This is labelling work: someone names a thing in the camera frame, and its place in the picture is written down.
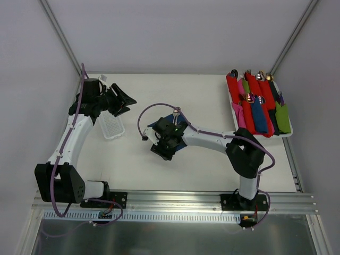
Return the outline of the blue paper napkin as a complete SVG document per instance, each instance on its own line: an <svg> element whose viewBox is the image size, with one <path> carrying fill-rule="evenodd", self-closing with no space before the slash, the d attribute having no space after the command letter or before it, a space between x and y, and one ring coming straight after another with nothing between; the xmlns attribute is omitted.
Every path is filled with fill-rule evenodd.
<svg viewBox="0 0 340 255"><path fill-rule="evenodd" d="M154 137L158 140L151 151L162 157L172 158L177 151L186 147L182 136L187 127L188 123L183 117L173 115L161 117L157 122L149 124L148 128L155 131Z"/></svg>

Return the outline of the wooden handle spoon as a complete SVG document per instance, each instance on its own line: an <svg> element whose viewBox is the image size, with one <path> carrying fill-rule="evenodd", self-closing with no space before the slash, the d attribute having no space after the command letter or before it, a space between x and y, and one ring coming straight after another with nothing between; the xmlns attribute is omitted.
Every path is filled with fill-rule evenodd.
<svg viewBox="0 0 340 255"><path fill-rule="evenodd" d="M178 121L178 117L180 116L181 114L181 108L180 107L176 107L174 110L173 110L173 121L172 123L177 126L177 121Z"/></svg>

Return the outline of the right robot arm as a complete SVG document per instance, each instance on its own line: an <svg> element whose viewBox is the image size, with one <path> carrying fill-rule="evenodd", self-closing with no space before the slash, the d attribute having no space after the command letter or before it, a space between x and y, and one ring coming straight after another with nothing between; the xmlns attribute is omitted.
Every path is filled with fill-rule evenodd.
<svg viewBox="0 0 340 255"><path fill-rule="evenodd" d="M245 128L236 132L202 130L185 121L177 125L161 117L148 126L143 136L152 142L151 151L163 160L172 160L176 152L187 146L214 150L225 154L234 171L240 176L238 204L250 210L257 203L258 170L264 161L265 150Z"/></svg>

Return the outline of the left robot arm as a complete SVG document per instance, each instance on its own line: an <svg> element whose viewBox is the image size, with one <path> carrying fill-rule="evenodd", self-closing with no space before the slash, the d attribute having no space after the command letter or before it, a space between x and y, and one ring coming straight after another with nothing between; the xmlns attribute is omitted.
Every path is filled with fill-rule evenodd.
<svg viewBox="0 0 340 255"><path fill-rule="evenodd" d="M44 164L37 164L35 177L44 202L80 203L91 199L98 207L111 201L108 184L86 181L77 171L77 163L87 135L102 112L118 117L128 112L136 100L113 83L84 79L75 102L69 108L67 126L54 153Z"/></svg>

